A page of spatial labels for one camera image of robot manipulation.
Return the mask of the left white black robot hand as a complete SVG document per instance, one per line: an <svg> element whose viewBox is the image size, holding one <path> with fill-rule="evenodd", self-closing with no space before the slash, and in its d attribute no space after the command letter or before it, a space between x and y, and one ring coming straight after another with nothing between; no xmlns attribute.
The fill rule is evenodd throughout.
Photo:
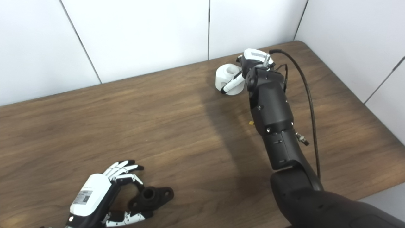
<svg viewBox="0 0 405 228"><path fill-rule="evenodd" d="M152 211L112 211L111 205L121 187L134 184L139 190L144 183L133 171L144 167L135 160L113 163L103 173L89 176L70 206L70 214L65 224L67 228L111 228L125 227L153 217Z"/></svg>

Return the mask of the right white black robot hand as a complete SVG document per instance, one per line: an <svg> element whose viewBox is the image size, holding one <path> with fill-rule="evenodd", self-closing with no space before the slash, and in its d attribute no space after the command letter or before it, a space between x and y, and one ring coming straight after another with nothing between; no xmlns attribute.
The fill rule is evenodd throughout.
<svg viewBox="0 0 405 228"><path fill-rule="evenodd" d="M229 95L231 90L245 81L252 68L259 66L272 70L275 66L275 62L269 53L252 48L246 49L235 61L240 65L241 69L237 71L237 74L229 82L221 87L219 90L221 94Z"/></svg>

